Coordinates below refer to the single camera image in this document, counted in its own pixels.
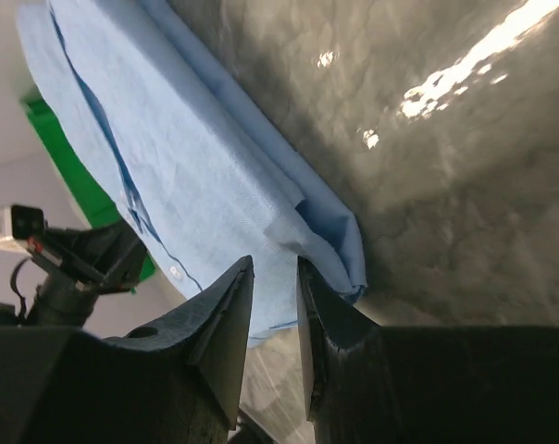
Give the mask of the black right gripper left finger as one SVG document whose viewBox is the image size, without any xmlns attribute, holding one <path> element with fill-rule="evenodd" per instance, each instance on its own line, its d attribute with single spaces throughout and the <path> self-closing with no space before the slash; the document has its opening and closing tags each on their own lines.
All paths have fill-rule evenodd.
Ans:
<svg viewBox="0 0 559 444">
<path fill-rule="evenodd" d="M 0 326 L 0 443 L 223 443 L 235 427 L 254 265 L 122 338 Z"/>
</svg>

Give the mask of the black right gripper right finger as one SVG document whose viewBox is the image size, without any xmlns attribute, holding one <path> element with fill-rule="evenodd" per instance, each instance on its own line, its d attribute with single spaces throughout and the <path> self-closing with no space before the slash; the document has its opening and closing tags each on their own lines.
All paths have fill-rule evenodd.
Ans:
<svg viewBox="0 0 559 444">
<path fill-rule="evenodd" d="M 319 443 L 559 443 L 559 328 L 383 327 L 297 265 Z"/>
</svg>

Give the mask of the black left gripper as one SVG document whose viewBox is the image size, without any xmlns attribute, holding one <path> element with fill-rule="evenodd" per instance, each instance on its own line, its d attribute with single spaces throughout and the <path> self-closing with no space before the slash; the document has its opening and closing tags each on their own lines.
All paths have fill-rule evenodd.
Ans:
<svg viewBox="0 0 559 444">
<path fill-rule="evenodd" d="M 90 230 L 46 228 L 28 239 L 27 251 L 9 281 L 19 307 L 0 302 L 0 326 L 81 327 L 99 297 L 138 285 L 147 256 L 123 219 Z M 18 274 L 29 261 L 46 272 L 31 307 L 18 287 Z"/>
</svg>

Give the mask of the light blue long sleeve shirt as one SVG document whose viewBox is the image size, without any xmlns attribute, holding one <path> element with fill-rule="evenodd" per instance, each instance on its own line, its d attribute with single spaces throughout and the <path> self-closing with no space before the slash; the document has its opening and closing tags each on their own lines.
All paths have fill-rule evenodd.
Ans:
<svg viewBox="0 0 559 444">
<path fill-rule="evenodd" d="M 251 256 L 256 345 L 296 322 L 299 258 L 362 295 L 353 212 L 167 2 L 45 1 L 17 26 L 73 151 L 183 296 Z"/>
</svg>

